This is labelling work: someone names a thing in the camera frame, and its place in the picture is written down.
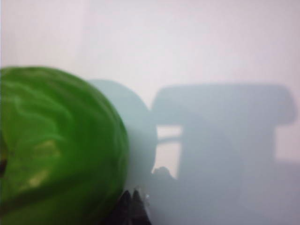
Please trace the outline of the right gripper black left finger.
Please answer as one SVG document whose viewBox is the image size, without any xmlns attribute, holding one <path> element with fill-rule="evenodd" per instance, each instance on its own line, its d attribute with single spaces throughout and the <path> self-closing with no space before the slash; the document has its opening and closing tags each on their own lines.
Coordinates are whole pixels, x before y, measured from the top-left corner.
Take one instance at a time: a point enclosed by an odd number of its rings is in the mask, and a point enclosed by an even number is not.
<svg viewBox="0 0 300 225">
<path fill-rule="evenodd" d="M 131 218 L 131 194 L 126 190 L 120 197 L 116 206 L 116 212 L 114 216 L 115 225 L 132 225 Z"/>
</svg>

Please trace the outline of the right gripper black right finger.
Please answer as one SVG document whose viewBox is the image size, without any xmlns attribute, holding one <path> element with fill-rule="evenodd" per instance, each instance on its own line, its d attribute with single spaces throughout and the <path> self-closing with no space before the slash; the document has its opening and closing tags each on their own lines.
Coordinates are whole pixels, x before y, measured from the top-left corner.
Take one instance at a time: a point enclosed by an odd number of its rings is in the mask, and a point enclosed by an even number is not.
<svg viewBox="0 0 300 225">
<path fill-rule="evenodd" d="M 135 189 L 132 196 L 132 224 L 151 225 L 147 196 Z"/>
</svg>

